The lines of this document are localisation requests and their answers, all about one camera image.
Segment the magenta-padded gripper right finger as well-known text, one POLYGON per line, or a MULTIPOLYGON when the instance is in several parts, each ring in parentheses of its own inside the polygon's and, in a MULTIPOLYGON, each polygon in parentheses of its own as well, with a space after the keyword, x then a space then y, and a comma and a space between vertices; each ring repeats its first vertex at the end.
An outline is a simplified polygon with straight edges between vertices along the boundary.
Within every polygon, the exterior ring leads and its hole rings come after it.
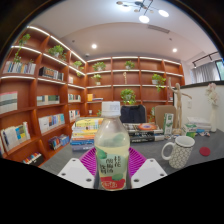
POLYGON ((128 173, 132 189, 143 187, 166 176, 166 172, 154 158, 147 159, 133 148, 129 149, 128 173))

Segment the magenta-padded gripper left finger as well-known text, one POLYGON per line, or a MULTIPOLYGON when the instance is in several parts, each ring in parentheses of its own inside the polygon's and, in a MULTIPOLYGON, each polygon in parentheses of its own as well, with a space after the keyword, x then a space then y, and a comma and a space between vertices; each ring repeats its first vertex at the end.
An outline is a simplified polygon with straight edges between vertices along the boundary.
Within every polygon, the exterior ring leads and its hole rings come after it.
POLYGON ((97 174, 97 160, 94 148, 80 158, 71 158, 58 176, 84 188, 94 188, 97 174))

